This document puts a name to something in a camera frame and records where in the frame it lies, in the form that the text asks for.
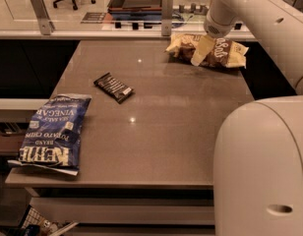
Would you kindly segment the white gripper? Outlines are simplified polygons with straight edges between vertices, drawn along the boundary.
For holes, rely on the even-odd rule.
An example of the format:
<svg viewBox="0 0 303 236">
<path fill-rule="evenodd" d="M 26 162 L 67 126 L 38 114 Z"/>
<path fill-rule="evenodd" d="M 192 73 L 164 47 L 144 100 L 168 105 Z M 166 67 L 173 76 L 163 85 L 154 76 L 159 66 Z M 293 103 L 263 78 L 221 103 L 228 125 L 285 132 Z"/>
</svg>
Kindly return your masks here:
<svg viewBox="0 0 303 236">
<path fill-rule="evenodd" d="M 214 39 L 227 36 L 238 20 L 232 0 L 212 0 L 204 22 L 208 35 L 203 35 L 192 56 L 191 63 L 199 66 L 214 47 Z"/>
</svg>

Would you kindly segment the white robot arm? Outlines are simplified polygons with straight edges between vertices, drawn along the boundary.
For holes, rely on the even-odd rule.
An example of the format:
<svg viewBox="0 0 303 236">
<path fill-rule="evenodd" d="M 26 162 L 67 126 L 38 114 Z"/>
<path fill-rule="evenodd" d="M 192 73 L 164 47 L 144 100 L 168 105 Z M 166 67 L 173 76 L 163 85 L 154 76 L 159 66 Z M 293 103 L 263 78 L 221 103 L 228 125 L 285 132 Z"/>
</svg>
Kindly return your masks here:
<svg viewBox="0 0 303 236">
<path fill-rule="evenodd" d="M 222 123 L 213 155 L 215 236 L 303 236 L 303 13 L 281 0 L 211 0 L 205 31 L 241 20 L 295 89 Z"/>
</svg>

